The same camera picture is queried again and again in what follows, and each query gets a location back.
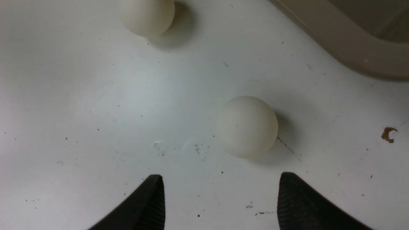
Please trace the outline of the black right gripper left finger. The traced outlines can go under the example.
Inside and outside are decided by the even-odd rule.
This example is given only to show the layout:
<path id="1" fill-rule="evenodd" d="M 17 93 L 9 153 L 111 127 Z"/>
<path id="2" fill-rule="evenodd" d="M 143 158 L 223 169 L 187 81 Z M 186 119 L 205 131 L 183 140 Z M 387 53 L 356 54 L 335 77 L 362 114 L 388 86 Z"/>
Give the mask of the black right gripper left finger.
<path id="1" fill-rule="evenodd" d="M 166 206 L 163 177 L 149 175 L 120 205 L 91 230 L 163 230 Z"/>

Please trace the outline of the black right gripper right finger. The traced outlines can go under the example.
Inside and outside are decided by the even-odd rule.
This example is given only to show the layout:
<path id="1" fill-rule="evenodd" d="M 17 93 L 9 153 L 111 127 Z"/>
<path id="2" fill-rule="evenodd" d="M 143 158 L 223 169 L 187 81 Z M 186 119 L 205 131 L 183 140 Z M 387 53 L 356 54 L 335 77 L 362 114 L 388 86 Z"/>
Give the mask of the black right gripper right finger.
<path id="1" fill-rule="evenodd" d="M 277 218 L 281 230 L 370 230 L 293 172 L 280 176 Z"/>

